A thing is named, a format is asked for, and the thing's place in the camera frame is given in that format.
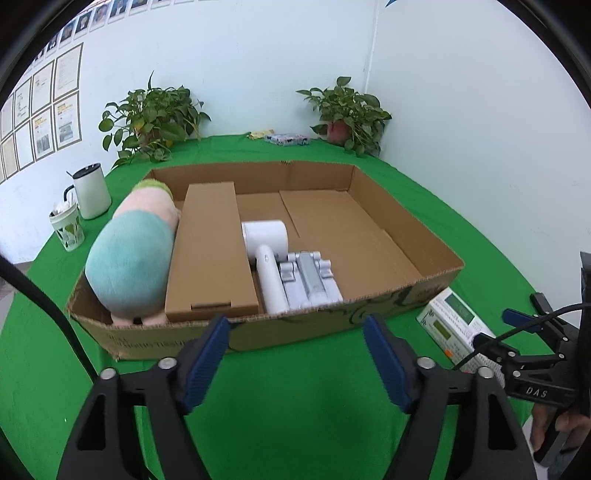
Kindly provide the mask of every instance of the round table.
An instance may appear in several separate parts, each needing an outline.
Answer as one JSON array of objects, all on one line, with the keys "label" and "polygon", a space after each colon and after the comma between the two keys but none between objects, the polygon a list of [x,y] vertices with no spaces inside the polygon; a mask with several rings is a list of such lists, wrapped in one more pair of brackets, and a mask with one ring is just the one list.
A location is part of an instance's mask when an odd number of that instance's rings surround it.
[{"label": "round table", "polygon": [[[60,307],[84,268],[90,246],[113,211],[149,169],[189,163],[310,160],[357,165],[386,188],[466,263],[451,285],[498,335],[508,330],[501,312],[533,313],[532,287],[474,227],[430,192],[373,157],[357,158],[314,140],[305,147],[278,147],[244,135],[187,141],[164,164],[135,163],[107,177],[113,205],[82,223],[84,244],[66,252],[52,236],[29,277]],[[388,320],[419,355],[451,364],[416,321],[419,310]],[[116,363],[74,321],[97,371],[146,369],[150,361]],[[547,352],[536,335],[519,333],[509,343],[524,354]],[[90,380],[53,321],[22,295],[15,296],[0,336],[0,426],[37,480],[54,479],[70,429]],[[531,405],[512,401],[521,422]],[[444,478],[457,407],[449,407],[432,479]],[[163,479],[149,418],[138,409],[138,430],[148,467]],[[211,477],[229,479],[381,479],[404,430],[406,416],[388,401],[361,331],[353,330],[288,346],[230,353],[220,365],[205,402],[186,417]]]}]

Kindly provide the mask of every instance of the teal plush end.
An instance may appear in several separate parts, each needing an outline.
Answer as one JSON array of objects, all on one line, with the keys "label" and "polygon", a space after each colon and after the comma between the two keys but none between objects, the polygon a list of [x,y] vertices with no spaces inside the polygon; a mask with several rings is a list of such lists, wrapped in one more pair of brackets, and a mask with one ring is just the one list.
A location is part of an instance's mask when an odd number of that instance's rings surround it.
[{"label": "teal plush end", "polygon": [[99,301],[122,318],[164,307],[174,234],[160,217],[131,210],[113,218],[90,249],[86,278]]}]

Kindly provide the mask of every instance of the white mug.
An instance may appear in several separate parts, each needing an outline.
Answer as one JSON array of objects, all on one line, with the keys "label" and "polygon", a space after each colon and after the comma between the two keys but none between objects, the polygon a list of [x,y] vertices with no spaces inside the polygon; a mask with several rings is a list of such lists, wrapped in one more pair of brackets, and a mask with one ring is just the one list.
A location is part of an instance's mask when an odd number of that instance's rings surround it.
[{"label": "white mug", "polygon": [[76,198],[80,215],[84,220],[91,220],[105,213],[111,206],[111,196],[107,190],[105,176],[100,163],[93,163],[81,168],[74,175],[74,185],[70,185],[64,191],[64,202],[67,202],[67,193],[76,189]]}]

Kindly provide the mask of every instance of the white wall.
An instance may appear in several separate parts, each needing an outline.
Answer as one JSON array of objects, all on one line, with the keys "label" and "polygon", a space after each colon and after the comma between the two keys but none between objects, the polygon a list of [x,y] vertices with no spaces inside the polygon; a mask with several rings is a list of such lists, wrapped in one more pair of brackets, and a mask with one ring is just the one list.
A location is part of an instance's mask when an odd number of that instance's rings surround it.
[{"label": "white wall", "polygon": [[394,116],[384,160],[475,225],[554,307],[580,301],[591,112],[534,33],[495,0],[398,0],[379,10],[369,91]]},{"label": "white wall", "polygon": [[361,89],[374,15],[375,0],[196,1],[81,37],[83,141],[0,185],[0,250],[13,262],[32,260],[52,232],[47,215],[70,184],[65,171],[101,162],[108,172],[116,150],[102,149],[101,113],[128,90],[145,88],[153,70],[154,86],[184,84],[205,102],[213,120],[205,135],[310,133],[317,114],[295,90],[333,85],[339,75],[352,76]]}]

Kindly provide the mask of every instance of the potted plant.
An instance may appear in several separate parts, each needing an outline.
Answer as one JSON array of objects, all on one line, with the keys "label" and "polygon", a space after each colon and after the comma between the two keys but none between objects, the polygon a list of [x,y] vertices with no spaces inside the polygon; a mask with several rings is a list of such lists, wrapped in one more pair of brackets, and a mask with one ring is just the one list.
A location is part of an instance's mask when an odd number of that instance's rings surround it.
[{"label": "potted plant", "polygon": [[350,81],[351,77],[339,77],[333,89],[314,87],[297,93],[305,95],[312,103],[312,110],[318,109],[320,120],[326,122],[311,127],[315,133],[326,135],[328,142],[345,150],[355,150],[357,156],[378,155],[385,123],[392,115],[381,108],[374,95],[347,87]]},{"label": "potted plant", "polygon": [[168,160],[170,147],[185,141],[189,135],[199,138],[199,124],[209,120],[201,111],[203,102],[193,104],[191,91],[180,86],[166,89],[152,87],[152,75],[147,90],[135,90],[120,104],[107,103],[99,123],[99,130],[114,134],[105,135],[103,148],[109,150],[111,142],[121,145],[119,159],[113,168],[133,160],[160,162]]}]

